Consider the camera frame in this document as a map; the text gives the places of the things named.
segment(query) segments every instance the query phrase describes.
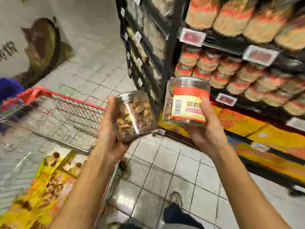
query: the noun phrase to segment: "shoe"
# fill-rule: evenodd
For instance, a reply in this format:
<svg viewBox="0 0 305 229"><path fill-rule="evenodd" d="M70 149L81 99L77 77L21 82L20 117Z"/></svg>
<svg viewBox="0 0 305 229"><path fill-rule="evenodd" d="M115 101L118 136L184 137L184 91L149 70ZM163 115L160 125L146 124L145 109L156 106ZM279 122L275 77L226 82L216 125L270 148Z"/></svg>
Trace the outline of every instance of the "shoe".
<svg viewBox="0 0 305 229"><path fill-rule="evenodd" d="M122 225L123 223L117 223L117 222L109 223L107 224L106 229L119 229Z"/></svg>
<svg viewBox="0 0 305 229"><path fill-rule="evenodd" d="M182 197L178 192L174 191L170 194L170 202L176 203L180 208L182 208Z"/></svg>

